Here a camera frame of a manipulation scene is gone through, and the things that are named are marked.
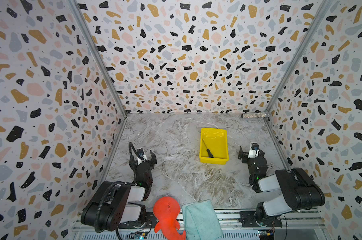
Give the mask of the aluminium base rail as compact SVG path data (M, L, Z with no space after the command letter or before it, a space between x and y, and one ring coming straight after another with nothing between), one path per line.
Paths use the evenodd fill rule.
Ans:
M277 223L269 227L261 227L256 223L245 224L245 212L250 215L250 209L215 209L222 236L220 240L331 240L317 208L300 210L284 214L277 218ZM147 212L147 220L143 225L133 226L124 223L120 225L119 236L115 232L104 231L96 233L92 227L82 225L77 221L73 227L73 240L164 240L161 231L155 233L154 226L158 222L153 211Z

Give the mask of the speckled cylinder roll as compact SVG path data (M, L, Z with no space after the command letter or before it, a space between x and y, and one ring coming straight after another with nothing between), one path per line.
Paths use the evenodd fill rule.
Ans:
M270 116L269 112L260 112L260 113L243 113L241 114L242 119L250 119L250 118L267 118Z

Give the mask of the red plush toy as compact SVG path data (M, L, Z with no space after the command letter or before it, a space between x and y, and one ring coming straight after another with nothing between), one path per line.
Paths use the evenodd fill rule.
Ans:
M153 213L158 219L154 232L162 231L167 240L185 240L186 231L179 234L180 224L177 221L181 209L179 203L172 197L160 198L154 205Z

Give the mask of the black yellow screwdriver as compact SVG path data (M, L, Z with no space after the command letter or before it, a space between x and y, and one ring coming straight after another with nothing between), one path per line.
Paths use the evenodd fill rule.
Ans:
M205 143L205 140L204 140L204 139L202 139L202 142L203 142L203 144L204 144L204 146L205 146L205 148L206 148L206 151L207 151L207 153L208 153L209 158L214 158L214 155L211 153L211 151L210 151L210 149L208 148L207 144Z

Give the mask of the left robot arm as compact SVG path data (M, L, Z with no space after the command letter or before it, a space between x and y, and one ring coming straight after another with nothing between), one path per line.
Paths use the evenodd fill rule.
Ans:
M81 213L81 224L95 232L115 231L119 226L142 227L147 224L146 207L141 204L150 195L152 170L157 157L149 151L130 148L129 166L134 173L131 183L104 181Z

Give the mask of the yellow plastic bin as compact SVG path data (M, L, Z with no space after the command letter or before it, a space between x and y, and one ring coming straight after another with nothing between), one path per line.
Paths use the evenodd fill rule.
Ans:
M202 139L205 140L214 158L209 158ZM223 129L202 128L199 157L201 163L225 165L229 161L227 131Z

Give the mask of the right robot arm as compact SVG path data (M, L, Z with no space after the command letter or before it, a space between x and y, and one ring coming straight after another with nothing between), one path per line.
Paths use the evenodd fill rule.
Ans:
M240 149L238 159L248 165L249 184L253 191L281 191L276 198L260 202L253 216L245 217L245 222L255 221L259 226L267 227L286 213L310 210L325 204L323 191L302 168L276 170L274 174L267 176L269 165L265 152L257 143L252 143L247 153Z

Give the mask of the teal folded cloth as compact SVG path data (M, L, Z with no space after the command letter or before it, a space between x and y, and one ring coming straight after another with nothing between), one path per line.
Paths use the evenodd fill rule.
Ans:
M182 206L187 240L217 240L223 235L210 200Z

